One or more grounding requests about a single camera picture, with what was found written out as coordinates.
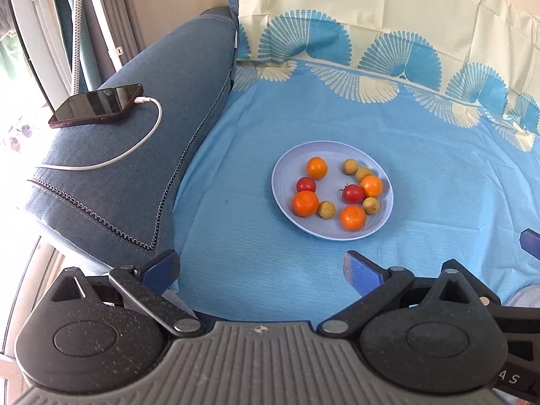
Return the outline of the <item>small red tomato with stem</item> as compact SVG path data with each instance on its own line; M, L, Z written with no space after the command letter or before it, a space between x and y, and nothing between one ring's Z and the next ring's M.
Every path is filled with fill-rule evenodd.
M364 193L359 185L349 184L342 188L342 200L349 205L361 204Z

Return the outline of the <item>blue patterned bed sheet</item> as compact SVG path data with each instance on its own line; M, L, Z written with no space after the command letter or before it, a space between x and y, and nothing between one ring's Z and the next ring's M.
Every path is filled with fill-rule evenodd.
M511 0L239 0L241 63L180 186L179 295L241 321L319 322L358 295L346 251L433 276L456 259L502 299L538 284L539 18ZM394 190L356 241L302 231L271 191L308 141L371 156Z

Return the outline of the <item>yellow longan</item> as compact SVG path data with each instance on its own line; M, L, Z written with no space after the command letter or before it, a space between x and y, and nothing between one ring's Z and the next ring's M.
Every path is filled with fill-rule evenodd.
M376 215L381 208L381 204L376 197L368 196L361 204L363 211L367 215Z

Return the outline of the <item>black smartphone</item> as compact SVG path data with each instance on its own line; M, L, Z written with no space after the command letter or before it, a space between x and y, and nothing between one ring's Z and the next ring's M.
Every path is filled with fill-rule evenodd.
M136 83L72 95L55 109L48 125L59 129L119 121L143 93L143 85Z

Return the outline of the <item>red cherry tomato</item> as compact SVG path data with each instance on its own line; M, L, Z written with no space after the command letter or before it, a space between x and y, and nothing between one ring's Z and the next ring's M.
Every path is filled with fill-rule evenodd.
M302 191L309 191L315 193L317 190L316 181L310 177L302 177L297 180L296 191L300 193Z

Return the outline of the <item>light blue plate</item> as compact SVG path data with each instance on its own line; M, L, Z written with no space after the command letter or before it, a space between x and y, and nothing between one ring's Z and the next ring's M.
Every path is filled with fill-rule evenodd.
M321 157L328 166L328 173L317 182L316 193L320 200L329 200L338 211L345 208L341 189L348 184L349 176L343 172L346 159L356 160L361 167L368 167L382 180L383 190L378 198L380 210L369 216L360 231L347 231L338 217L324 219L319 216L302 218L292 208L296 183L306 175L306 164L314 156ZM394 206L394 191L391 181L383 168L363 151L346 143L332 141L312 141L301 143L286 151L276 162L271 176L273 196L278 208L298 228L325 240L359 240L372 235L386 223Z

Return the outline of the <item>dark blue denim sofa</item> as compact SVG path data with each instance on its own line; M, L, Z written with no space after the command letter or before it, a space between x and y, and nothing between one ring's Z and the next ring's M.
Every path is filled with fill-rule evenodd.
M26 209L62 253L140 265L172 248L180 182L234 85L238 0L177 27L109 78L146 103L109 125L56 130Z

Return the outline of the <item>large orange mandarin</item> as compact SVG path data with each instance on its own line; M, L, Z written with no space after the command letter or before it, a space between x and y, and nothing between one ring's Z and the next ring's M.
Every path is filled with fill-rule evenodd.
M291 201L293 213L301 218L308 218L314 215L318 208L319 198L315 192L310 190L297 192Z

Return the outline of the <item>grey curtain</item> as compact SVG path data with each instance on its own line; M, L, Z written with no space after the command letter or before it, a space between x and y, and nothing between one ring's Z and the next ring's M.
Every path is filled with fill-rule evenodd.
M134 0L103 0L103 5L116 46L122 48L121 62L125 65L145 48Z

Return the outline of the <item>small orange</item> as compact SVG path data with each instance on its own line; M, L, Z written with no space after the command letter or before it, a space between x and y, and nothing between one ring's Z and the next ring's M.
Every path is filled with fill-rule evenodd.
M342 209L340 223L346 231L361 231L366 224L367 216L362 207L349 205Z
M328 165L320 156L311 157L306 162L306 175L315 181L324 178L328 173Z
M378 198L383 193L383 181L370 174L360 181L360 188L365 197Z

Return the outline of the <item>tan longan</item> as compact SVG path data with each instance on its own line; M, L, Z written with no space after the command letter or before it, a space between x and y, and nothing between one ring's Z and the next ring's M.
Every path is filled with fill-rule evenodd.
M324 200L319 203L317 214L324 219L332 219L336 214L335 205L329 201Z
M343 162L342 170L347 176L352 176L358 170L358 162L353 158L348 158Z
M373 171L366 166L359 167L355 172L355 178L359 183L363 181L364 178L369 177L371 175L373 175Z

